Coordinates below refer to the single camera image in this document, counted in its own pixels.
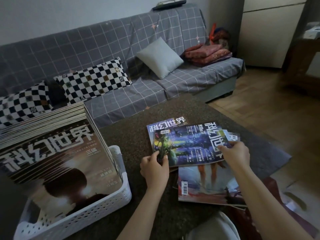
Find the gray plaid sofa cover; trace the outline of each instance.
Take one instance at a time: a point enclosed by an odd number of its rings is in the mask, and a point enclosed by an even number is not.
[[[203,68],[185,63],[159,80],[135,56],[159,37],[178,55],[186,48],[206,42],[200,9],[185,4],[1,46],[0,96],[42,80],[52,83],[54,76],[69,70],[82,70],[120,57],[133,84],[85,102],[101,128],[181,93],[197,93],[232,76],[240,76],[245,69],[243,60],[237,58]]]

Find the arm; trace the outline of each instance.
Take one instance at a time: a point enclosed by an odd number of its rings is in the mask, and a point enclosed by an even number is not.
[[[233,148],[219,146],[234,172],[242,196],[257,229],[265,240],[311,240],[312,237],[289,215],[249,166],[249,149],[242,142]]]
[[[148,240],[150,238],[158,204],[169,178],[168,157],[163,158],[161,166],[157,162],[158,154],[159,151],[142,158],[140,173],[146,179],[147,190],[117,240]]]

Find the dark brown tabletop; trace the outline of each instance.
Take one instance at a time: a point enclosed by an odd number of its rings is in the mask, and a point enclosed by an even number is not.
[[[240,133],[250,150],[250,166],[259,178],[265,178],[281,168],[291,158],[270,142],[191,95],[181,95],[140,112],[130,118],[100,129],[107,145],[118,145],[128,174],[132,200],[125,207],[73,234],[68,239],[116,239],[134,213],[144,193],[145,179],[140,175],[142,157],[152,153],[147,125],[172,117],[184,116],[190,124],[218,122],[230,132]],[[155,217],[150,239],[179,239],[212,216],[219,206],[178,202],[178,191],[172,188],[175,174],[171,173]]]

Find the parquet floor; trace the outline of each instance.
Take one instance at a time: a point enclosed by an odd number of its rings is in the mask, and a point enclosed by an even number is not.
[[[301,215],[320,229],[320,100],[284,86],[280,76],[249,68],[231,96],[209,105],[292,155],[272,177],[303,199]]]

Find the checkered pillow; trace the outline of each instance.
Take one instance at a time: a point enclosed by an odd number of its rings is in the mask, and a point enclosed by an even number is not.
[[[63,87],[69,104],[101,96],[132,84],[123,72],[120,58],[82,71],[56,76],[54,80]]]
[[[52,111],[44,81],[21,92],[0,97],[0,128]]]

